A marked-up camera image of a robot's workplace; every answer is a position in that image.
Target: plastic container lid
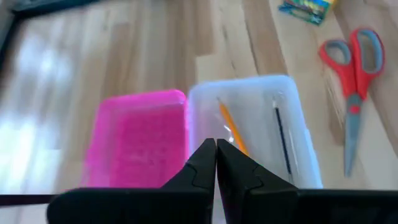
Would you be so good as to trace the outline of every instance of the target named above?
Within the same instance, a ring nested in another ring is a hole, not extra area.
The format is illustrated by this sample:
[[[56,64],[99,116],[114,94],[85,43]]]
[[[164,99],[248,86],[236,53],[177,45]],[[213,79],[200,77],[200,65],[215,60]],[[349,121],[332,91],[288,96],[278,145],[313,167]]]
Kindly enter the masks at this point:
[[[120,96],[100,104],[86,155],[87,187],[161,187],[187,159],[185,95]]]

